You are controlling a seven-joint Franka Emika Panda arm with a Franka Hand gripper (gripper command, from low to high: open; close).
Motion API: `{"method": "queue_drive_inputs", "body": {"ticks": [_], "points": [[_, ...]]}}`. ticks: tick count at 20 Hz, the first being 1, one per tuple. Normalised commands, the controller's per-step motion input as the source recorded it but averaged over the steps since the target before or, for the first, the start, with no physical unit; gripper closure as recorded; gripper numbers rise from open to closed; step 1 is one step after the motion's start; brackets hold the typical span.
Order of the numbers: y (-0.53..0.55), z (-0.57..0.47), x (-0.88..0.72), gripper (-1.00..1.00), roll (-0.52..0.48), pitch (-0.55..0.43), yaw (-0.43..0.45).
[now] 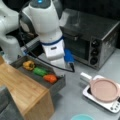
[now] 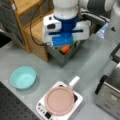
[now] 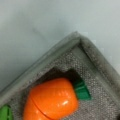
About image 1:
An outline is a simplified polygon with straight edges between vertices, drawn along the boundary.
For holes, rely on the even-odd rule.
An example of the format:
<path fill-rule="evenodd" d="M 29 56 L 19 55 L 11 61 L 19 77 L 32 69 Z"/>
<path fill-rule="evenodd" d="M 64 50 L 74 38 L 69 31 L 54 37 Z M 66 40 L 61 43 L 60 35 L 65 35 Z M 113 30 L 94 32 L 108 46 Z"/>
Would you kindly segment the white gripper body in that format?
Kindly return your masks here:
<path fill-rule="evenodd" d="M 64 68 L 65 60 L 64 60 L 64 42 L 60 41 L 56 44 L 50 46 L 43 46 L 46 57 L 49 62 L 57 67 Z"/>

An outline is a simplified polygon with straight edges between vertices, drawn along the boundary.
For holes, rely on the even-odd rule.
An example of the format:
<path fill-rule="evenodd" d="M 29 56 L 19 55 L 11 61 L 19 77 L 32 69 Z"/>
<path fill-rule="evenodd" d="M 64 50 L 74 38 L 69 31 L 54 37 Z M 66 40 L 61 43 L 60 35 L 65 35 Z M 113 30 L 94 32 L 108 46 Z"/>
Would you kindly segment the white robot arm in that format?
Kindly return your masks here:
<path fill-rule="evenodd" d="M 17 39 L 9 36 L 19 28 L 37 34 L 49 62 L 58 69 L 65 67 L 63 34 L 52 0 L 31 0 L 20 12 L 0 0 L 0 47 L 7 63 L 23 56 Z"/>

